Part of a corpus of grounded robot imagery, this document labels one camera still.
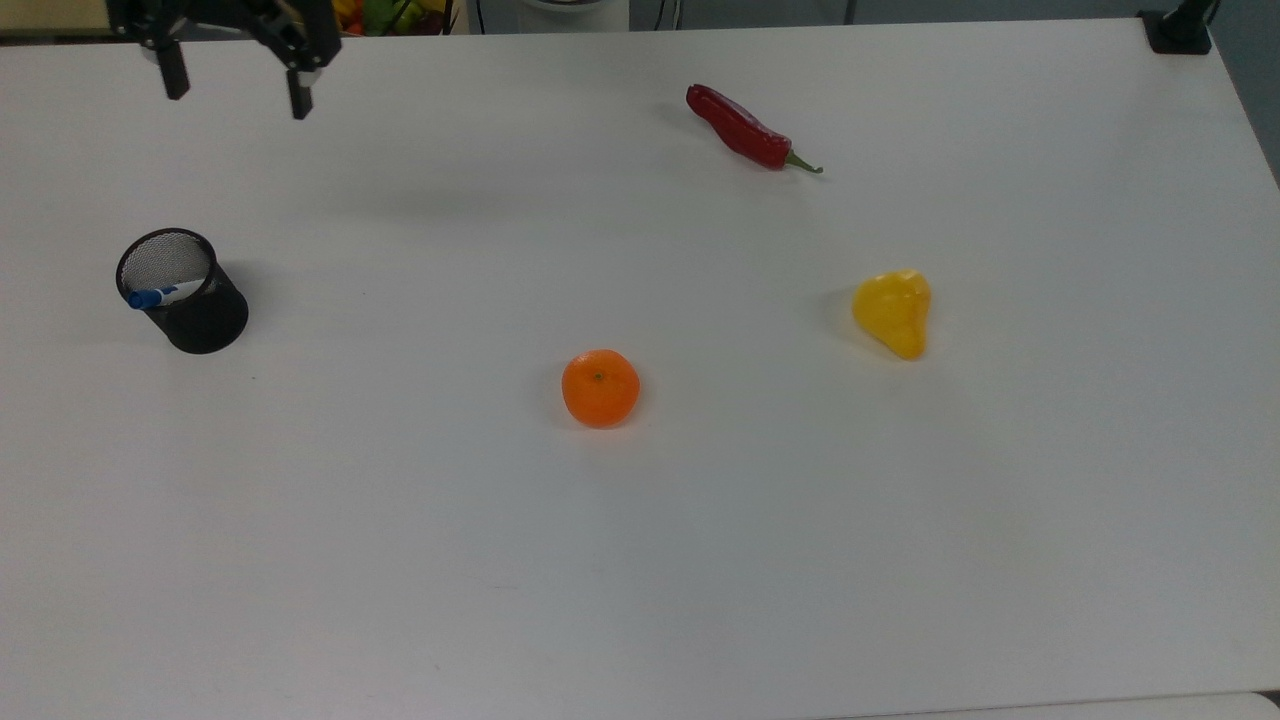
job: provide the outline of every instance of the black mesh pen holder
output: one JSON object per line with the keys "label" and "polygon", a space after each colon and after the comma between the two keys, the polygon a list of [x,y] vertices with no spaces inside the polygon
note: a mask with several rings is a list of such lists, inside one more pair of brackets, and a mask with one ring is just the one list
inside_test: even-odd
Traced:
{"label": "black mesh pen holder", "polygon": [[115,287],[183,352],[221,350],[248,322],[248,302],[218,265],[214,246],[182,228],[159,229],[131,245],[115,269]]}

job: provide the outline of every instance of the robotic arm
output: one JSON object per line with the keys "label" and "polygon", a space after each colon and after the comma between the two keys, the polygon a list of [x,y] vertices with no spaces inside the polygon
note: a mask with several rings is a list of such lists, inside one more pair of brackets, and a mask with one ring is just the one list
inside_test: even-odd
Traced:
{"label": "robotic arm", "polygon": [[182,97],[191,83],[178,46],[187,20],[247,31],[266,45],[287,68],[293,117],[311,111],[311,85],[320,68],[342,47],[332,0],[288,0],[302,18],[303,32],[278,0],[106,0],[111,28],[120,37],[154,51],[170,100]]}

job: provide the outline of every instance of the black clamp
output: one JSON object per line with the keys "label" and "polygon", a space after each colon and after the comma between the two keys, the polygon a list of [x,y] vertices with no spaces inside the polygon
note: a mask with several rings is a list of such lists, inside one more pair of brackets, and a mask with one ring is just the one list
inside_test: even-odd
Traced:
{"label": "black clamp", "polygon": [[293,117],[311,111],[311,85],[342,49],[332,0],[291,0],[303,29],[275,0],[106,0],[111,29],[155,53],[165,95],[191,87],[178,33],[187,20],[247,31],[287,68]]}
{"label": "black clamp", "polygon": [[1208,55],[1213,41],[1208,24],[1213,22],[1221,0],[1185,0],[1172,13],[1143,10],[1138,13],[1147,29],[1147,42],[1161,55]]}

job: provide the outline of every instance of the yellow bell pepper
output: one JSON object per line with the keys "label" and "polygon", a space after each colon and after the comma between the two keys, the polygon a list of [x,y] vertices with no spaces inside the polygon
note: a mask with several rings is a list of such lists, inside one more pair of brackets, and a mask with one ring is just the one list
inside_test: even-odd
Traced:
{"label": "yellow bell pepper", "polygon": [[924,355],[925,320],[933,291],[919,270],[876,275],[854,293],[854,319],[905,360]]}

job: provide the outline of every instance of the orange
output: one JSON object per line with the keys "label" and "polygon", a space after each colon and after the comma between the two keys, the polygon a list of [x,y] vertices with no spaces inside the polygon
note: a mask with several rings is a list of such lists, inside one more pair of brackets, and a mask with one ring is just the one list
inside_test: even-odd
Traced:
{"label": "orange", "polygon": [[620,352],[588,350],[570,360],[561,377],[564,407],[590,428],[617,425],[640,397],[640,375]]}

